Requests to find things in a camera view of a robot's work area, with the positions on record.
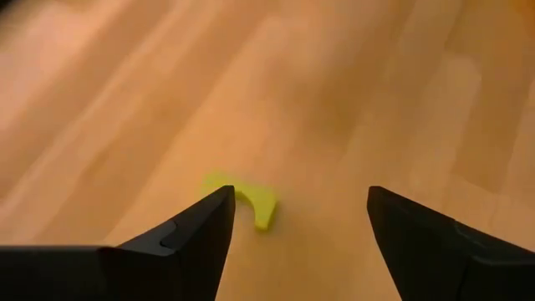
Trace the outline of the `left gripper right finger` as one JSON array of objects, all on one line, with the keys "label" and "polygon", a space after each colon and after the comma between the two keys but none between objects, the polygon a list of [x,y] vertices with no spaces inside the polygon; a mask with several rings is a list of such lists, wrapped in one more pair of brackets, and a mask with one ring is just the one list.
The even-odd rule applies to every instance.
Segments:
[{"label": "left gripper right finger", "polygon": [[535,253],[371,186],[374,238],[402,301],[535,301]]}]

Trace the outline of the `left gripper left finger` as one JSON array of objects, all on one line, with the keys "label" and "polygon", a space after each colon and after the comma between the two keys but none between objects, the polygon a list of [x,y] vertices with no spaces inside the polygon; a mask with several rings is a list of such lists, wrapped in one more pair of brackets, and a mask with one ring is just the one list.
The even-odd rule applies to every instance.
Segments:
[{"label": "left gripper left finger", "polygon": [[0,301],[214,301],[232,240],[222,186],[119,246],[0,246]]}]

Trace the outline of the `yellow wooden block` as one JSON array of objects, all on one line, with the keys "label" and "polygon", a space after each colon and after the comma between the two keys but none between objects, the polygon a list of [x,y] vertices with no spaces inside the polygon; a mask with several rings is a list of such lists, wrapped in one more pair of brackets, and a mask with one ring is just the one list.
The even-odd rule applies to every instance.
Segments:
[{"label": "yellow wooden block", "polygon": [[236,199],[251,207],[254,227],[258,231],[267,231],[270,228],[278,204],[277,197],[271,189],[252,181],[216,172],[205,176],[201,191],[203,194],[209,194],[222,186],[233,186]]}]

